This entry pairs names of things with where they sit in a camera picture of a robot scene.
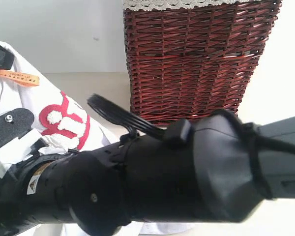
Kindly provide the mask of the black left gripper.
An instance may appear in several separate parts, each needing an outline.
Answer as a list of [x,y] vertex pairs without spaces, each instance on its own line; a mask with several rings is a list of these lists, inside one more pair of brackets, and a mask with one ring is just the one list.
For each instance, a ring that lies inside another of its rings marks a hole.
[[14,62],[14,54],[0,45],[0,69],[10,70]]

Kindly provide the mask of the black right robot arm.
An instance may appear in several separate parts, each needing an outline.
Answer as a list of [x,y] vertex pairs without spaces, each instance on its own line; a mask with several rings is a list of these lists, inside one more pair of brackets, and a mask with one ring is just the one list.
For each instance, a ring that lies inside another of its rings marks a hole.
[[217,111],[165,134],[0,164],[0,236],[38,224],[111,236],[132,221],[237,223],[264,200],[295,199],[295,117],[259,126]]

